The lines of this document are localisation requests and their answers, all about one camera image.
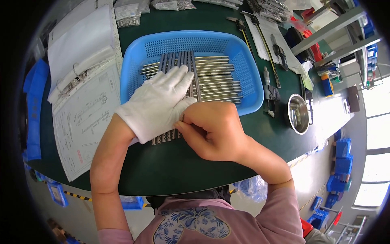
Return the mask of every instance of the person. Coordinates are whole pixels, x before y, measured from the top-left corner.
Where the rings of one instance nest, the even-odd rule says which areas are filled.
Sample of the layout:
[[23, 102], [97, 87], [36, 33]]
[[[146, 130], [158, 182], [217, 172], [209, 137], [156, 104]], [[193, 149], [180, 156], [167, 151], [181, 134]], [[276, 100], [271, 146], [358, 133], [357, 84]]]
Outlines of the person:
[[[305, 243], [286, 162], [244, 133], [234, 104], [183, 99], [192, 79], [186, 66], [159, 72], [115, 109], [90, 169], [100, 243]], [[173, 128], [201, 158], [242, 164], [268, 183], [256, 217], [235, 210], [226, 187], [149, 198], [155, 217], [133, 240], [118, 192], [127, 148]]]

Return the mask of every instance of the floor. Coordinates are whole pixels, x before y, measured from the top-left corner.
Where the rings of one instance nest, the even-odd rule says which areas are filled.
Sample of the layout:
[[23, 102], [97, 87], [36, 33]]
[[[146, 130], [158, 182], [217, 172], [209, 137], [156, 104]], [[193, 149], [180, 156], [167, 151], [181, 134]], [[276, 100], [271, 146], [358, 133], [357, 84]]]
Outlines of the floor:
[[[329, 144], [322, 151], [289, 162], [289, 165], [293, 165], [291, 172], [294, 178], [302, 219], [308, 219], [312, 215], [309, 208], [315, 196], [322, 196], [324, 199], [327, 197], [326, 189], [323, 186], [330, 175], [331, 150], [332, 140], [329, 141]], [[26, 177], [31, 194], [42, 213], [43, 219], [54, 219], [64, 230], [87, 244], [98, 243], [92, 202], [66, 195], [69, 205], [63, 208], [51, 199], [46, 184], [34, 182], [28, 172], [26, 172]], [[89, 191], [68, 185], [62, 186], [65, 191], [91, 197], [91, 192]], [[244, 198], [240, 192], [237, 192], [232, 194], [231, 203], [235, 209], [247, 211], [255, 216], [260, 212], [265, 201], [255, 203], [251, 199]], [[125, 211], [125, 214], [134, 238], [148, 226], [154, 217], [151, 208], [143, 208], [141, 211]]]

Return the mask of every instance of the green workbench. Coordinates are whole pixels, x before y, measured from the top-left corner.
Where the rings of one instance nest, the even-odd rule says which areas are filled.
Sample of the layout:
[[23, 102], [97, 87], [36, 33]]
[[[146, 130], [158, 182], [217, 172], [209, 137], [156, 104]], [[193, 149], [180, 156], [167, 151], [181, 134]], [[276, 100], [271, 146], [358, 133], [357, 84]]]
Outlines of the green workbench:
[[[243, 38], [236, 24], [226, 17], [243, 19], [240, 11], [242, 8], [249, 10], [246, 3], [238, 11], [199, 2], [194, 2], [194, 5], [197, 7], [196, 10], [185, 11], [158, 11], [151, 7], [149, 14], [142, 15], [140, 26], [119, 29], [123, 55], [135, 39], [157, 32], [211, 30]], [[264, 66], [272, 70], [271, 64], [258, 57], [252, 36], [249, 31], [247, 33], [262, 77]], [[281, 104], [284, 104], [291, 94], [301, 94], [300, 80], [292, 71], [278, 68], [278, 74], [282, 87], [279, 90]], [[315, 84], [314, 124], [309, 126], [305, 135], [298, 135], [287, 127], [282, 116], [271, 118], [267, 115], [266, 102], [257, 112], [240, 117], [246, 134], [281, 156], [286, 162], [323, 144], [326, 138], [351, 118], [351, 115], [345, 113], [343, 109], [343, 99], [346, 97], [346, 87], [343, 83], [334, 86], [336, 96], [325, 98], [320, 79], [313, 70], [310, 71], [310, 77]], [[271, 85], [276, 86], [272, 74], [270, 79]], [[48, 80], [41, 109], [42, 159], [29, 161], [28, 164], [60, 183], [90, 190], [89, 172], [70, 183], [66, 178], [56, 148], [51, 104], [46, 101], [49, 89]], [[119, 194], [131, 196], [179, 194], [219, 187], [255, 175], [253, 170], [234, 162], [201, 159], [184, 139], [155, 146], [152, 146], [151, 142], [144, 145], [137, 143], [128, 149], [119, 182]]]

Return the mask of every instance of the binder ring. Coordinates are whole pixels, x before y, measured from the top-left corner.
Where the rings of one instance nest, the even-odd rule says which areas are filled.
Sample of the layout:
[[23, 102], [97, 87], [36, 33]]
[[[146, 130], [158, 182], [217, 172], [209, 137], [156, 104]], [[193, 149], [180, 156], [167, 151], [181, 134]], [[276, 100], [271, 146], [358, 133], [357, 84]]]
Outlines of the binder ring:
[[74, 74], [76, 75], [77, 78], [79, 78], [80, 80], [82, 80], [83, 82], [85, 82], [85, 80], [84, 80], [83, 78], [81, 78], [81, 77], [76, 73], [76, 71], [74, 70], [74, 66], [75, 66], [75, 65], [78, 66], [79, 63], [74, 63], [74, 64], [73, 64], [73, 72], [74, 72]]
[[57, 82], [56, 82], [55, 87], [57, 88], [57, 90], [60, 92], [61, 95], [68, 95], [68, 96], [70, 96], [70, 94], [67, 94], [67, 93], [64, 93], [64, 92], [60, 91], [60, 89], [58, 88], [58, 81], [59, 80], [62, 80], [62, 79], [58, 79]]

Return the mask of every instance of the small metal parts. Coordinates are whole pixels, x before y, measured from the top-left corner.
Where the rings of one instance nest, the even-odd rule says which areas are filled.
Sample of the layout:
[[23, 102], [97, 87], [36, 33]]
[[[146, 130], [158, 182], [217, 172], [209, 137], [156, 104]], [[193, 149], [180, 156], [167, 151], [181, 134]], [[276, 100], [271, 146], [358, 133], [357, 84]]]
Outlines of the small metal parts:
[[[159, 71], [168, 72], [173, 66], [187, 65], [188, 70], [194, 72], [194, 78], [186, 97], [194, 97], [198, 102], [231, 102], [240, 104], [243, 96], [239, 80], [234, 80], [233, 64], [229, 63], [228, 56], [201, 56], [195, 57], [194, 51], [168, 53], [161, 56], [160, 62], [146, 64], [140, 70], [146, 79], [152, 78]], [[179, 131], [173, 129], [152, 140], [152, 145], [180, 139]]]

